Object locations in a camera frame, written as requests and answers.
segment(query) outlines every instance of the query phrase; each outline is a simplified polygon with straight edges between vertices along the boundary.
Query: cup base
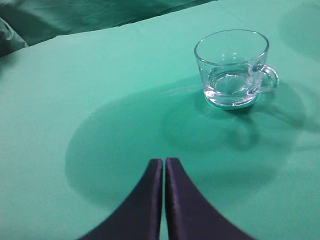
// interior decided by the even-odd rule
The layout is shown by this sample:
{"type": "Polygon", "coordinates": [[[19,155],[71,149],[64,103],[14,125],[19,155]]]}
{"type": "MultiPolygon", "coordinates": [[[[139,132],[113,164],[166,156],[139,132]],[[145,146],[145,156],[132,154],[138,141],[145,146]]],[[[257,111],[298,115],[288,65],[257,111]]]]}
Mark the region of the cup base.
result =
{"type": "Polygon", "coordinates": [[[240,108],[245,108],[248,106],[251,106],[254,104],[258,99],[260,98],[260,94],[256,94],[254,96],[247,96],[241,99],[233,100],[230,101],[228,98],[224,98],[223,100],[221,99],[216,99],[216,98],[207,98],[205,97],[206,101],[219,109],[223,110],[233,110],[233,109],[240,109],[240,108]]]}

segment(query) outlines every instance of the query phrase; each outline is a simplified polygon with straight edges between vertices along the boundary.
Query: wrinkled green cloth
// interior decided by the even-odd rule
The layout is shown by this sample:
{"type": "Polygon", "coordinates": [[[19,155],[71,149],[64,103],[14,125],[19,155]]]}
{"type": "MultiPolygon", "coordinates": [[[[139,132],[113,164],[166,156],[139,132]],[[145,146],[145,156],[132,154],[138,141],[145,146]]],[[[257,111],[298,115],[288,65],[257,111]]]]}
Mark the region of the wrinkled green cloth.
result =
{"type": "Polygon", "coordinates": [[[0,17],[29,44],[163,15],[212,0],[5,0],[0,17]]]}
{"type": "Polygon", "coordinates": [[[28,47],[26,41],[0,18],[0,57],[25,47],[28,47]]]}

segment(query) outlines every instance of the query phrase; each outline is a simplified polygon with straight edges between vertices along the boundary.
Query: green tablecloth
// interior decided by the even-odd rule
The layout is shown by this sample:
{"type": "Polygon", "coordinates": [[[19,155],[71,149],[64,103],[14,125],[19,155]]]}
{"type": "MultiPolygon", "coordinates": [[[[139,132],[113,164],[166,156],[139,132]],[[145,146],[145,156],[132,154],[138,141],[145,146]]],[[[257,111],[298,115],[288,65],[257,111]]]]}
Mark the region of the green tablecloth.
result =
{"type": "Polygon", "coordinates": [[[316,1],[213,1],[2,58],[0,239],[75,239],[167,156],[253,237],[319,239],[319,14],[316,1]],[[224,29],[268,36],[280,76],[247,112],[201,94],[193,47],[224,29]]]}
{"type": "Polygon", "coordinates": [[[210,1],[3,0],[0,17],[29,45],[34,45],[58,35],[121,26],[210,1]]]}

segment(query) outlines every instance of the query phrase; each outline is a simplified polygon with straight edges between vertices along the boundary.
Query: glass cup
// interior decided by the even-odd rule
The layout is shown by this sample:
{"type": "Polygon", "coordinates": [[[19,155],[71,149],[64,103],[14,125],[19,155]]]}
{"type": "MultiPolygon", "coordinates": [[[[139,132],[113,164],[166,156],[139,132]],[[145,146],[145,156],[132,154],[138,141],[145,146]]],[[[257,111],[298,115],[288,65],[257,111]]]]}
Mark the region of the glass cup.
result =
{"type": "Polygon", "coordinates": [[[221,109],[255,103],[279,84],[265,65],[268,39],[259,32],[233,29],[213,33],[197,43],[194,54],[207,101],[221,109]]]}

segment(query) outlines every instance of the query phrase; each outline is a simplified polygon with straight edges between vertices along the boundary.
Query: dark pointed shape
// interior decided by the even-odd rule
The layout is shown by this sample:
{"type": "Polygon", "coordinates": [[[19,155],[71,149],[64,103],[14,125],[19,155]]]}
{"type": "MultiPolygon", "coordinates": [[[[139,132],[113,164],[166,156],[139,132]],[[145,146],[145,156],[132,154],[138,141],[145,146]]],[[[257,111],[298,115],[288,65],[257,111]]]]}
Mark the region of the dark pointed shape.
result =
{"type": "Polygon", "coordinates": [[[163,162],[161,159],[151,159],[140,181],[124,202],[79,240],[158,240],[162,185],[163,162]]]}
{"type": "Polygon", "coordinates": [[[205,199],[178,158],[166,159],[165,213],[170,240],[253,240],[205,199]]]}

